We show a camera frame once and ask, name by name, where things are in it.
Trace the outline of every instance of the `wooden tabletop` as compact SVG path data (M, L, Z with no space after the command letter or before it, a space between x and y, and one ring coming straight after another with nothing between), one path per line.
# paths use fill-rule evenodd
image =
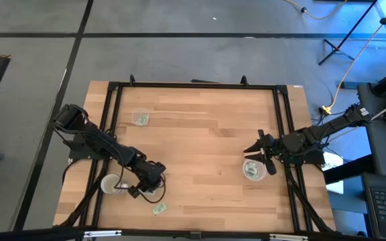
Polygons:
M108 82L90 83L84 108L99 125ZM296 129L310 126L304 89L288 86ZM112 115L115 93L110 105ZM282 107L284 130L288 127ZM136 108L150 111L146 127L131 122ZM290 201L283 165L276 160L277 173L258 182L242 172L243 149L258 137L257 129L278 138L277 121L270 90L227 90L196 88L124 88L117 119L118 142L134 146L166 166L166 195L161 201L168 209L154 216L142 197L104 195L100 228L148 230L202 230L238 232L293 232ZM82 199L90 160L71 167L66 179L54 224L63 222ZM109 173L121 167L110 164ZM322 172L304 165L308 199L320 217L335 228ZM125 172L123 180L138 180ZM159 189L155 197L161 195ZM89 207L92 217L94 201ZM301 227L305 229L302 205L297 200Z

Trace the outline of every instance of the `light stand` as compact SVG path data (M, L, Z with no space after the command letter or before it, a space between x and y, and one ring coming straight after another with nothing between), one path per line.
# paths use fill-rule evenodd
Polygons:
M318 65L322 65L328 58L333 56L333 54L342 54L346 57L348 57L350 60L354 60L353 57L351 57L349 54L343 52L340 50L340 47L342 47L343 43L348 39L348 37L352 34L352 32L355 30L355 28L360 24L360 22L365 18L368 12L370 12L370 9L375 5L377 0L374 0L372 4L369 6L369 8L363 13L363 16L355 23L354 27L349 31L349 33L345 36L345 38L341 41L341 43L336 47L334 44L330 43L327 39L324 39L324 42L326 42L329 46L332 47L332 51L324 58L322 59Z

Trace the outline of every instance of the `green bill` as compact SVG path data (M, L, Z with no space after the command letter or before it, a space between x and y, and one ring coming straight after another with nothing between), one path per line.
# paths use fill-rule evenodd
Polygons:
M248 165L245 166L245 173L250 177L255 179L258 175L258 169L255 163L248 163Z
M159 204L153 208L153 214L155 216L159 215L161 212L167 210L166 204Z
M139 120L137 120L137 125L145 125L148 122L148 115L141 116Z

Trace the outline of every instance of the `gray floor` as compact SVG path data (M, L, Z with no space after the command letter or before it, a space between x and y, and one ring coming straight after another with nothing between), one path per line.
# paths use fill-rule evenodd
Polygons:
M335 6L298 2L316 15ZM0 31L77 31L85 5L80 0L0 0ZM367 6L349 3L335 16L317 22L282 0L100 0L94 3L86 31L346 33ZM378 22L372 9L357 32L373 33ZM0 39L0 54L13 56L0 85L0 152L6 154L0 161L0 231L10 229L72 43L73 39ZM348 41L343 50L355 56L364 44ZM244 74L250 83L303 85L311 117L317 118L316 109L330 104L336 83L350 64L345 57L334 56L318 66L329 51L321 39L83 39L64 102L82 105L91 80L126 81L134 74L137 81L197 78L235 83ZM375 82L384 76L386 41L373 41L346 80ZM332 110L342 111L356 102L355 90L342 90ZM347 159L370 153L362 129L330 147ZM26 228L52 225L67 154L68 148L53 138ZM336 222L352 228L359 220L353 215L337 217ZM345 226L338 229L350 232Z

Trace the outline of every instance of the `white paper cup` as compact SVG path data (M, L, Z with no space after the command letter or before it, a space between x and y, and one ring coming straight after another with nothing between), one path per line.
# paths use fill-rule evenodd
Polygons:
M108 174L101 181L101 189L105 194L120 194L126 192L126 189L117 189L114 188L116 184L119 182L120 176L117 174ZM118 185L118 187L128 188L129 185L127 183L123 183L123 181Z
M250 165L252 165L251 167L253 168L253 171L248 171ZM267 173L266 166L263 163L250 159L246 159L244 161L242 170L245 177L251 181L260 181L266 176Z
M144 108L138 108L132 112L132 123L144 127L148 124L150 112Z

